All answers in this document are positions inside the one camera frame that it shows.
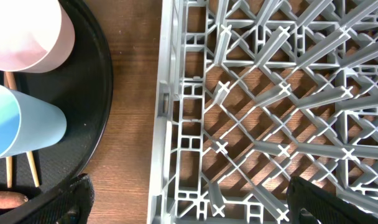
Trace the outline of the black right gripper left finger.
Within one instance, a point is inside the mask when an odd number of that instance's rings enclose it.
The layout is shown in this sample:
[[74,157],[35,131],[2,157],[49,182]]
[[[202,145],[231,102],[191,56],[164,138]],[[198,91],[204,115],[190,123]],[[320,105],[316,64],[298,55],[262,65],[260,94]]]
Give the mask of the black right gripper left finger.
[[88,174],[64,182],[8,213],[9,223],[86,223],[95,202]]

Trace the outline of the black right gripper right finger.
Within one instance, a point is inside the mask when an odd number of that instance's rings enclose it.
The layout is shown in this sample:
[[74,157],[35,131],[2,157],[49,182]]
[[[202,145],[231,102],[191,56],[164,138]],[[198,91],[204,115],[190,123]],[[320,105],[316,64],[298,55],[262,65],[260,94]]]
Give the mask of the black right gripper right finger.
[[297,176],[287,189],[290,221],[301,223],[378,224],[378,218]]

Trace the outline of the light blue cup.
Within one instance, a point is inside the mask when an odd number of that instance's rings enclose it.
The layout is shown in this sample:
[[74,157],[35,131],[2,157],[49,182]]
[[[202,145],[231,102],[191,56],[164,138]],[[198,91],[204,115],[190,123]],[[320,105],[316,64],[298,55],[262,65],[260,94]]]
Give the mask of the light blue cup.
[[60,108],[0,85],[0,158],[52,146],[66,129]]

